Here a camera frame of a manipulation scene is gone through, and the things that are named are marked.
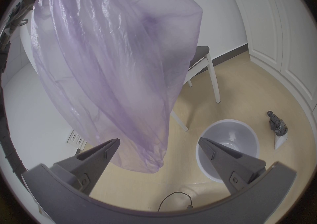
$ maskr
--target power cord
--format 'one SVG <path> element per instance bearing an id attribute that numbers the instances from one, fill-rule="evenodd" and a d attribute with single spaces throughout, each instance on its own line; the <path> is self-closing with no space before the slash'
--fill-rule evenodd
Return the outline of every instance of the power cord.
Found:
<path id="1" fill-rule="evenodd" d="M 161 206 L 162 206 L 164 200 L 167 199 L 169 196 L 175 194 L 175 193 L 181 193 L 181 194 L 184 194 L 184 195 L 188 196 L 189 199 L 191 200 L 191 204 L 187 207 L 187 209 L 192 209 L 192 208 L 193 208 L 193 206 L 192 206 L 192 198 L 191 198 L 188 194 L 186 194 L 186 193 L 184 193 L 184 192 L 180 192 L 180 191 L 175 191 L 175 192 L 169 194 L 166 198 L 163 199 L 163 201 L 162 201 L 161 204 L 159 205 L 158 211 L 160 210 L 160 208 L 161 208 Z"/>

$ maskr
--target plastic bag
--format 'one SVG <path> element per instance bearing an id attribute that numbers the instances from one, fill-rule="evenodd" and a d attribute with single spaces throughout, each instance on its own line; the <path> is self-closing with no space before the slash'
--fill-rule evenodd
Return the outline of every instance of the plastic bag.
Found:
<path id="1" fill-rule="evenodd" d="M 201 18 L 193 0 L 37 0 L 36 69 L 55 107 L 84 139 L 96 146 L 119 138 L 112 162 L 154 173 L 163 166 L 170 112 Z"/>

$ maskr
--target white tile wall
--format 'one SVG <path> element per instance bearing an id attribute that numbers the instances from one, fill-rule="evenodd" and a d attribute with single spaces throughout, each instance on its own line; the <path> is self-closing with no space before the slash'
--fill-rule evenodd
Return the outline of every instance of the white tile wall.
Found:
<path id="1" fill-rule="evenodd" d="M 1 85 L 5 87 L 8 81 L 25 65 L 30 63 L 20 39 L 20 30 L 17 29 L 11 39 L 7 65 L 1 76 Z"/>

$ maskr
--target chair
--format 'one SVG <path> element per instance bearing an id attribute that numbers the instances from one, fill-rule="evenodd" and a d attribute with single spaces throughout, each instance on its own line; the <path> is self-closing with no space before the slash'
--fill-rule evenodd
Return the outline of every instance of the chair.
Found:
<path id="1" fill-rule="evenodd" d="M 220 103 L 220 94 L 219 94 L 219 88 L 215 73 L 214 65 L 212 64 L 212 59 L 209 54 L 209 47 L 208 46 L 198 46 L 196 48 L 196 52 L 194 55 L 194 58 L 189 63 L 189 69 L 188 73 L 185 77 L 184 84 L 188 82 L 189 86 L 192 87 L 191 78 L 193 78 L 197 73 L 199 73 L 202 69 L 204 69 L 207 66 L 208 72 L 210 75 L 210 79 L 212 82 L 212 86 L 214 88 L 214 93 L 216 97 L 216 102 Z M 188 128 L 184 125 L 184 123 L 180 120 L 180 118 L 176 115 L 176 113 L 172 110 L 171 116 L 179 123 L 179 125 L 187 131 Z"/>

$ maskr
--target baseboard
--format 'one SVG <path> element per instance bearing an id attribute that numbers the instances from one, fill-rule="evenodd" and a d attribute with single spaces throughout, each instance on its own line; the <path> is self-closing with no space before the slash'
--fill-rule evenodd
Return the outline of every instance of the baseboard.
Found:
<path id="1" fill-rule="evenodd" d="M 241 53 L 246 52 L 246 51 L 248 51 L 248 50 L 249 50 L 248 44 L 244 44 L 244 45 L 242 45 L 242 46 L 240 46 L 240 47 L 238 47 L 238 48 L 235 48 L 235 49 L 232 50 L 232 51 L 229 51 L 229 52 L 227 52 L 227 53 L 225 53 L 225 54 L 223 54 L 223 55 L 221 55 L 221 56 L 219 56 L 219 57 L 214 58 L 214 59 L 212 60 L 212 63 L 213 63 L 213 65 L 214 65 L 214 67 L 215 67 L 216 65 L 221 64 L 221 63 L 223 63 L 224 61 L 227 61 L 227 60 L 229 60 L 229 59 L 232 59 L 233 57 L 238 56 L 238 55 L 240 55 Z M 201 70 L 201 71 L 200 71 L 199 73 L 197 73 L 197 74 L 200 74 L 200 73 L 202 73 L 203 71 L 206 71 L 206 70 L 207 70 L 207 67 L 205 67 L 203 70 Z"/>
<path id="2" fill-rule="evenodd" d="M 262 67 L 265 71 L 270 73 L 273 77 L 275 77 L 280 83 L 284 85 L 284 87 L 287 88 L 288 91 L 295 97 L 295 99 L 298 101 L 299 105 L 305 112 L 310 126 L 313 130 L 314 138 L 315 138 L 315 144 L 316 144 L 316 154 L 317 154 L 317 124 L 313 115 L 313 111 L 311 110 L 310 106 L 306 102 L 306 100 L 303 98 L 303 96 L 299 93 L 299 91 L 291 84 L 288 79 L 286 79 L 279 71 L 275 70 L 268 64 L 264 63 L 263 61 L 257 59 L 256 57 L 250 55 L 250 59 L 252 62 L 257 64 L 258 66 Z"/>

